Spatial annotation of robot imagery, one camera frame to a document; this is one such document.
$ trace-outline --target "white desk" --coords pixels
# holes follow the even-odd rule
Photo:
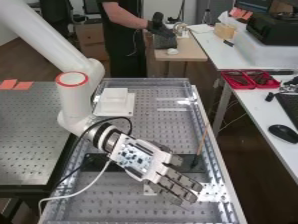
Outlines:
[[[289,81],[294,78],[294,76],[274,76],[274,78],[278,81]],[[224,96],[229,96],[232,92],[234,93],[256,126],[258,127],[260,132],[262,133],[270,147],[273,148],[281,162],[284,163],[293,179],[298,184],[298,145],[285,142],[268,131],[269,127],[276,124],[286,125],[297,131],[296,126],[278,103],[278,100],[274,98],[272,102],[265,101],[269,92],[278,93],[278,89],[234,90],[230,88],[229,84],[225,83],[224,92]],[[229,104],[229,100],[226,101],[224,98],[220,103],[217,118],[213,126],[216,135],[218,134],[226,112],[225,109],[222,110],[222,105],[225,106],[225,104]]]
[[[256,66],[242,56],[236,47],[230,47],[224,43],[213,31],[206,32],[208,25],[189,26],[193,30],[194,38],[204,48],[209,58],[212,59],[217,70],[244,70],[244,69],[262,69],[262,70],[285,70],[285,67]]]
[[[282,70],[285,68],[260,67],[254,66],[241,55],[236,47],[230,47],[224,43],[224,40],[216,36],[213,31],[206,32],[206,25],[189,26],[193,30],[194,38],[197,39],[201,47],[204,48],[210,60],[213,61],[218,70],[245,70],[245,69],[262,69],[262,70]],[[274,78],[280,80],[290,80],[294,76],[281,76]],[[232,90],[229,84],[225,82],[221,101],[217,109],[216,120],[213,123],[214,135],[218,135],[222,120],[225,117],[230,96],[234,93],[238,98],[250,118],[254,121],[270,147],[273,148],[280,160],[282,161],[292,177],[298,184],[298,146],[284,142],[274,137],[268,128],[274,124],[282,124],[293,128],[296,127],[280,105],[277,99],[272,103],[265,101],[269,92],[273,90]]]

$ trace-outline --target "robotic hand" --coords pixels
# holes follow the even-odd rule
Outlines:
[[[148,27],[147,30],[160,35],[165,38],[173,38],[176,35],[175,33],[167,28],[165,24],[163,23],[164,20],[164,14],[161,12],[156,12],[153,15],[152,21],[148,21]]]
[[[172,168],[183,165],[183,158],[173,155],[165,146],[135,139],[109,123],[91,131],[89,139],[128,175],[145,182],[173,204],[197,201],[194,192],[201,192],[202,185]]]

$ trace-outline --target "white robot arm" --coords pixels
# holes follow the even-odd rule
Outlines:
[[[80,136],[88,129],[91,95],[104,77],[103,64],[85,58],[22,0],[0,0],[0,22],[64,72],[56,78],[61,100],[57,120]],[[169,196],[173,203],[197,201],[194,192],[200,192],[202,186],[172,168],[183,164],[183,159],[165,146],[135,139],[108,123],[96,126],[85,137],[127,173],[147,182],[157,193]]]

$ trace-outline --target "keyboard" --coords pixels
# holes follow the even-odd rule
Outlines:
[[[153,40],[155,49],[169,49],[169,48],[177,48],[177,38],[165,38],[163,36],[155,35]]]
[[[298,130],[298,95],[278,93],[276,97]]]

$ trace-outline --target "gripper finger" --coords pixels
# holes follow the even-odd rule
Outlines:
[[[163,176],[159,185],[171,191],[171,193],[175,194],[179,198],[191,202],[191,204],[197,202],[198,198],[196,194],[189,189],[177,184],[169,177]]]
[[[177,182],[177,184],[180,184],[183,187],[189,188],[198,193],[201,192],[202,185],[196,180],[191,179],[184,174],[177,172],[175,169],[169,168],[165,176],[175,182]]]
[[[163,196],[165,197],[165,199],[167,199],[172,204],[181,206],[181,204],[183,204],[183,202],[184,202],[183,199],[181,199],[176,194],[173,194],[169,190],[167,190],[167,188],[164,188],[161,185],[155,184],[155,183],[152,183],[152,182],[149,182],[149,181],[148,181],[147,184],[148,184],[148,186],[152,188],[152,190],[153,190],[157,194],[163,195]]]

